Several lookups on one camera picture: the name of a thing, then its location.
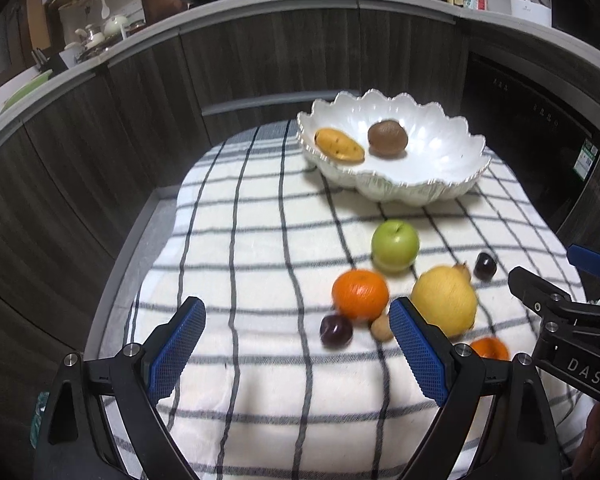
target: scalloped bowl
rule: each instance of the scalloped bowl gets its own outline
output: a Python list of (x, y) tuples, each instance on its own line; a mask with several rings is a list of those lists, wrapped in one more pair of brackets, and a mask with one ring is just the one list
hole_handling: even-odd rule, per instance
[[(409, 136), (406, 155), (387, 160), (368, 152), (366, 133), (373, 124), (393, 119)], [(365, 149), (361, 164), (340, 164), (315, 145), (320, 128), (336, 128)], [(311, 114), (298, 114), (296, 135), (304, 156), (342, 187), (355, 188), (377, 202), (399, 200), (424, 206), (469, 191), (489, 167), (484, 137), (469, 134), (464, 117), (449, 118), (438, 103), (419, 105), (408, 94), (387, 98), (378, 90), (362, 97), (340, 92), (333, 103), (314, 101)]]

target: table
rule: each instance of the table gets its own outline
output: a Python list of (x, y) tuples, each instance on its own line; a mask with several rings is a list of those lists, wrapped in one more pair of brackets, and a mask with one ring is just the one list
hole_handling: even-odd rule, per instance
[[(478, 313), (458, 342), (497, 334), (512, 355), (532, 351), (539, 318), (507, 288), (515, 266), (575, 300), (584, 301), (584, 292), (564, 247), (497, 156), (467, 195), (411, 208), (330, 184), (304, 160), (295, 135), (295, 121), (248, 130), (189, 171), (173, 234), (138, 290), (124, 343), (143, 342), (187, 296), (205, 302), (205, 332), (157, 407), (201, 478), (392, 478), (424, 436), (435, 403), (423, 397), (395, 341), (379, 344), (357, 327), (347, 348), (328, 351), (318, 334), (333, 309), (336, 277), (372, 267), (370, 240), (380, 222), (406, 219), (421, 240), (412, 271), (387, 278), (392, 298), (408, 295), (437, 264), (472, 267), (485, 250), (496, 257), (490, 282), (474, 278)], [(543, 380), (568, 452), (592, 401)], [(470, 464), (488, 407), (483, 399), (453, 478)], [(107, 413), (137, 478), (115, 403)]]

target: gray tile floor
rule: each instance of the gray tile floor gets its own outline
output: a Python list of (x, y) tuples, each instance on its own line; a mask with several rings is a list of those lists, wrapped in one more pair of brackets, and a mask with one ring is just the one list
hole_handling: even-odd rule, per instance
[(176, 199), (160, 200), (134, 251), (114, 300), (100, 346), (100, 358), (112, 357), (122, 348), (126, 318), (147, 272), (173, 231)]

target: dark grape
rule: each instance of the dark grape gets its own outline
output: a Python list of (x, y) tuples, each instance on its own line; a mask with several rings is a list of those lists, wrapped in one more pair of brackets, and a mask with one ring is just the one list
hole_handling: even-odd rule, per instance
[(497, 268), (496, 260), (490, 254), (480, 253), (475, 261), (474, 276), (479, 280), (488, 282), (493, 278)]
[(320, 324), (320, 340), (327, 348), (342, 348), (353, 337), (353, 325), (340, 314), (325, 316)]

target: tangerine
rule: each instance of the tangerine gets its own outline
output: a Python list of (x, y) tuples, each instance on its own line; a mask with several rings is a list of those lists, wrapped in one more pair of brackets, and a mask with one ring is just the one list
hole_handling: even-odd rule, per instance
[(377, 272), (354, 269), (337, 277), (331, 288), (331, 297), (343, 316), (373, 321), (384, 312), (389, 302), (389, 288)]
[(509, 349), (497, 337), (483, 337), (470, 344), (475, 352), (485, 359), (509, 360)]

